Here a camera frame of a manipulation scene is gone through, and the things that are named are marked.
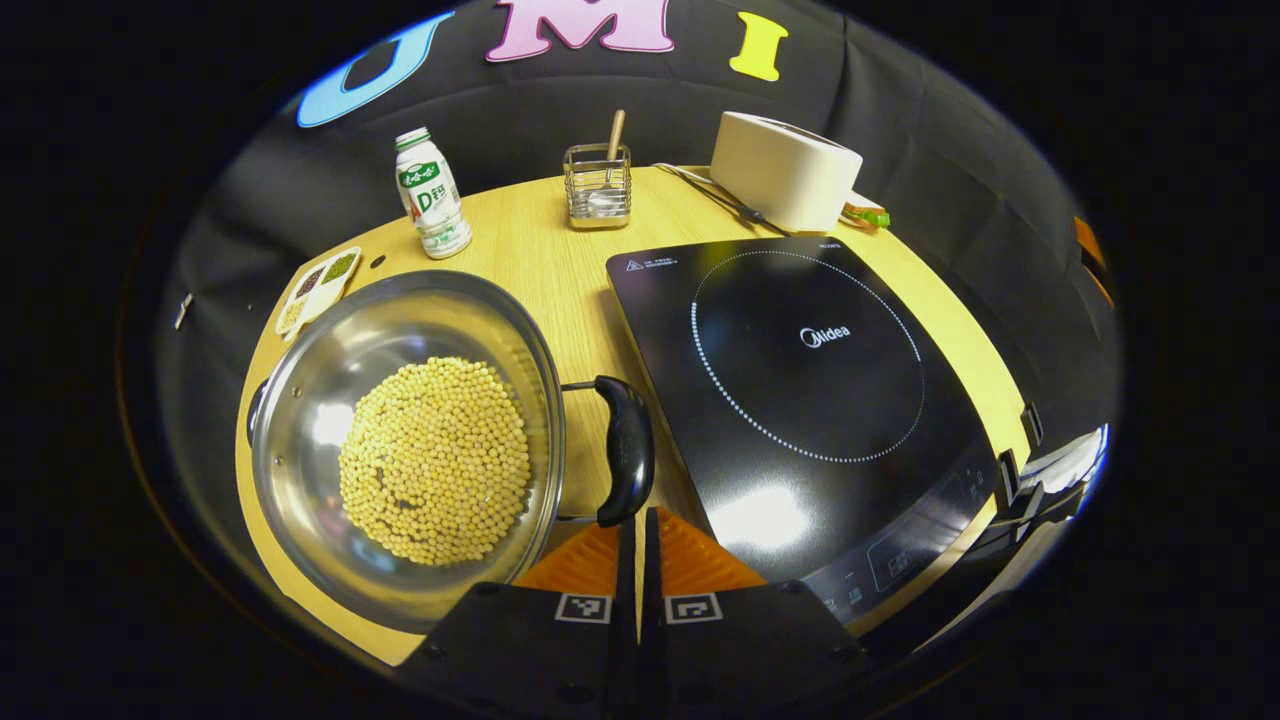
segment yellow letter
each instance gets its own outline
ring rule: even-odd
[[[769,18],[751,13],[739,13],[737,17],[746,23],[746,33],[742,35],[742,50],[736,58],[730,58],[728,67],[769,82],[778,79],[778,69],[773,67],[773,60],[778,56],[778,41],[791,33]]]

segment white toaster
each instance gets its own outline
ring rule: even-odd
[[[831,232],[863,156],[792,124],[721,115],[712,179],[787,232]]]

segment pot handle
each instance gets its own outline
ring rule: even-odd
[[[612,487],[595,511],[595,521],[609,528],[635,515],[653,489],[653,424],[644,398],[618,378],[596,375],[585,383],[561,386],[562,391],[595,388],[609,404],[609,429],[604,441]]]
[[[262,409],[262,395],[266,393],[266,380],[253,391],[253,400],[248,402],[248,418],[244,420],[244,432],[248,436],[248,446],[253,447],[253,425],[257,424],[257,414]]]

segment black induction cooker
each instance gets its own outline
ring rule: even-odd
[[[844,243],[613,256],[609,281],[717,541],[841,621],[957,538],[1000,469],[947,359]]]

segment wooden table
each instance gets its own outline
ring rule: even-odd
[[[657,409],[657,401],[645,386],[639,357],[627,341],[627,329],[618,315],[604,261],[620,252],[776,234],[760,227],[744,227],[682,179],[657,168],[634,169],[634,206],[627,227],[575,231],[566,218],[563,183],[563,177],[553,177],[465,197],[463,214],[471,223],[474,240],[466,250],[445,260],[426,256],[407,218],[338,245],[317,260],[351,246],[362,249],[347,292],[398,273],[428,268],[462,270],[488,278],[511,292],[532,315],[547,337],[562,382],[614,375],[644,392],[648,402]],[[998,454],[1012,448],[1020,468],[1030,452],[1019,420],[1023,398],[996,348],[964,305],[891,232],[870,233],[840,223],[831,234],[876,270],[919,319],[973,398],[992,451]],[[374,261],[384,255],[385,259],[374,268]],[[307,263],[303,268],[312,265]],[[285,286],[285,293],[303,268]],[[250,363],[237,428],[244,427],[253,391],[285,351],[284,340],[274,332],[283,304],[284,295],[262,329]],[[564,416],[571,432],[559,511],[590,515],[609,489],[604,457],[608,407],[595,393],[566,393]],[[657,468],[648,505],[662,505],[708,529],[692,486],[676,461],[671,437],[657,420],[654,429]],[[392,665],[402,662],[421,643],[422,635],[376,625],[343,609],[284,556],[266,527],[253,492],[250,448],[243,432],[236,433],[236,471],[250,536],[280,589],[371,655]],[[850,630],[860,634],[914,600],[977,539],[991,520],[993,507],[993,502],[988,501],[951,550],[905,585],[891,602],[882,603],[870,614],[874,616],[855,620]],[[643,521],[636,523],[636,548],[641,551]],[[643,585],[643,568],[644,562],[637,560],[637,591]]]

